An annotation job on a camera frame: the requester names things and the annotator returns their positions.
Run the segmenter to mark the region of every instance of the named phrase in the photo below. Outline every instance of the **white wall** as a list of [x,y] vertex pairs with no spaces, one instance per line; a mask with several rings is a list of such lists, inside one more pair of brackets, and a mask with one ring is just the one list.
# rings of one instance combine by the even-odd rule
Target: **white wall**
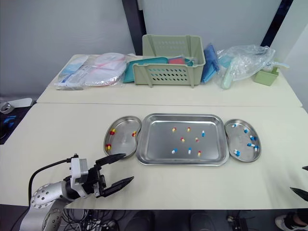
[[37,96],[73,54],[134,53],[121,0],[1,0],[0,95]]
[[216,49],[260,45],[281,0],[143,0],[148,34],[199,35]]
[[308,112],[308,23],[285,62],[290,65],[290,69],[282,72]]
[[275,56],[283,61],[291,52],[299,36],[308,24],[308,1],[293,1],[282,25],[280,26],[271,48],[276,50]]
[[276,58],[289,64],[281,69],[308,111],[308,1],[293,1],[272,45]]

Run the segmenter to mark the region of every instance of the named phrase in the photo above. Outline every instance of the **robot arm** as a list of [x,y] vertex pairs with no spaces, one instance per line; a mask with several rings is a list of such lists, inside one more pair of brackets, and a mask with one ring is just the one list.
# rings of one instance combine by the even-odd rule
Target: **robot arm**
[[61,223],[64,207],[79,197],[94,194],[107,197],[128,185],[134,177],[120,180],[106,188],[102,166],[123,158],[125,154],[110,155],[95,161],[88,170],[87,160],[75,155],[71,159],[71,176],[54,184],[46,184],[36,190],[31,197],[31,205],[24,217],[20,231],[56,231]]

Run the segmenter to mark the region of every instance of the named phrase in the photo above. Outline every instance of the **shoe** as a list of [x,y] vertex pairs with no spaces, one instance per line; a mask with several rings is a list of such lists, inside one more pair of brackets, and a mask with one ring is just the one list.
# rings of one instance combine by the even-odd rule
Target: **shoe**
[[307,230],[308,225],[306,226],[299,226],[293,221],[294,213],[289,213],[288,215],[281,215],[276,217],[275,224],[276,226],[284,231],[295,231],[295,230]]

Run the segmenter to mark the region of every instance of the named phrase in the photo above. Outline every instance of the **green plastic basket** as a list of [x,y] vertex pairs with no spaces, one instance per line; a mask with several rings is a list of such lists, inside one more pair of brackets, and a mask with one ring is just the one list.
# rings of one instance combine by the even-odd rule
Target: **green plastic basket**
[[173,58],[184,55],[193,58],[194,65],[186,64],[134,64],[135,84],[191,85],[193,88],[201,80],[205,57],[199,36],[161,36],[142,37],[143,56]]

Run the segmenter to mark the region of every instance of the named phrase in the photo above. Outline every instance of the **sterile package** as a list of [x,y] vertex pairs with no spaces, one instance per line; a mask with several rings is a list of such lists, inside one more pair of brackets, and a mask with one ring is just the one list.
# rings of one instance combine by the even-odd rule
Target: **sterile package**
[[87,76],[88,86],[109,86],[117,83],[126,70],[125,55],[119,53],[102,54],[94,60],[95,69]]
[[82,55],[60,73],[58,90],[82,90],[85,86],[109,86],[120,81],[126,69],[126,56],[120,53]]
[[55,86],[58,90],[82,90],[84,86],[84,76],[91,71],[91,67],[83,64],[89,55],[82,55],[73,59],[58,76]]

